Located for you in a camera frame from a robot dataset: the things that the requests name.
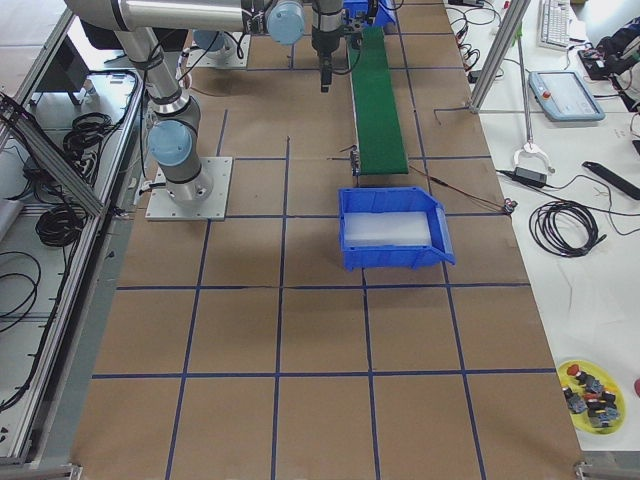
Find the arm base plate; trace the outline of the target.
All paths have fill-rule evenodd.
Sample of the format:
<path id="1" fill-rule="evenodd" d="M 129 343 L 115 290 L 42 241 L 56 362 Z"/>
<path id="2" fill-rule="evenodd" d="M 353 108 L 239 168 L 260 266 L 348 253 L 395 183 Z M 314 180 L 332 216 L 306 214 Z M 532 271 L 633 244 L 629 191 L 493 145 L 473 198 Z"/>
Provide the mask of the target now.
<path id="1" fill-rule="evenodd" d="M 195 30 L 189 68 L 243 69 L 247 67 L 251 36 L 242 32 Z"/>
<path id="2" fill-rule="evenodd" d="M 146 208 L 149 221 L 224 221 L 227 212 L 232 157 L 201 157 L 200 174 L 189 183 L 177 184 L 166 179 L 158 168 L 154 188 Z"/>

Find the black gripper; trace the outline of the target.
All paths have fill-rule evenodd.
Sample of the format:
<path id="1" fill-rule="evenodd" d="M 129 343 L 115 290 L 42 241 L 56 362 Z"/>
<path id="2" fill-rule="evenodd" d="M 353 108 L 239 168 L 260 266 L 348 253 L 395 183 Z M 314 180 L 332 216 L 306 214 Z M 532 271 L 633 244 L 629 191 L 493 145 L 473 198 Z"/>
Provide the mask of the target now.
<path id="1" fill-rule="evenodd" d="M 312 47 L 319 56 L 320 89 L 332 85 L 332 53 L 337 50 L 343 32 L 343 1 L 312 1 Z"/>

